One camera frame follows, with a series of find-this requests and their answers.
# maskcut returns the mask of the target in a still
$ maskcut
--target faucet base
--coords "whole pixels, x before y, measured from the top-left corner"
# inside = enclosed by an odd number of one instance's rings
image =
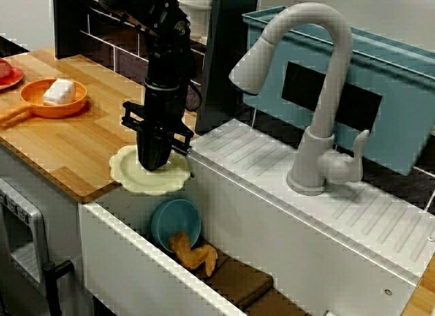
[[[318,186],[318,187],[304,187],[293,180],[292,178],[292,171],[288,171],[287,174],[287,184],[288,186],[293,189],[295,192],[305,195],[305,196],[318,196],[325,192],[325,186]]]
[[[325,191],[325,177],[319,170],[318,159],[334,144],[334,134],[321,138],[307,127],[300,141],[293,167],[287,174],[287,184],[291,189],[307,196],[317,196]]]

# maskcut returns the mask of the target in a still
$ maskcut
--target frying pan handle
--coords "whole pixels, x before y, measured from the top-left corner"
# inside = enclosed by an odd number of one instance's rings
[[[30,107],[28,103],[18,103],[0,111],[0,124],[3,124],[23,112],[26,112]]]

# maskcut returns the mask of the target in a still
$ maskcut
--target toy frying pan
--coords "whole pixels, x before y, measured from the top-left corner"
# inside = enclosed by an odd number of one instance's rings
[[[75,96],[71,103],[62,105],[42,104],[42,96],[55,81],[56,78],[48,78],[26,84],[20,92],[22,101],[11,107],[0,110],[0,124],[26,111],[35,116],[48,119],[64,118],[79,111],[86,103],[88,91],[83,84],[76,81],[72,81],[75,85]]]

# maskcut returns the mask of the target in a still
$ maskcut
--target butcher block counter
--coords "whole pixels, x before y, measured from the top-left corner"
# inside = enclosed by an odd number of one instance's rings
[[[26,112],[0,126],[0,142],[17,157],[79,203],[88,203],[119,186],[110,177],[109,159],[121,147],[136,144],[136,132],[121,125],[122,104],[141,104],[145,88],[83,56],[58,60],[54,48],[10,56],[24,72],[21,82],[0,90],[0,109],[20,102],[20,89],[45,77],[82,83],[85,107],[62,120]],[[184,122],[193,130],[195,114]]]

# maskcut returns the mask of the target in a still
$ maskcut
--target faucet handle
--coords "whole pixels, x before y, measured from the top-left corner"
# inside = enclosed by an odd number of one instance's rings
[[[353,158],[362,158],[362,150],[369,135],[370,131],[366,129],[355,138],[355,141],[353,141]]]
[[[370,135],[369,130],[362,131],[353,141],[353,158],[348,160],[349,172],[351,182],[358,182],[362,179],[363,169],[362,169],[362,150],[366,145],[368,136]]]
[[[369,130],[361,132],[353,142],[353,158],[328,150],[317,160],[317,167],[324,177],[332,183],[343,185],[347,182],[358,182],[362,179],[362,150],[370,134]]]

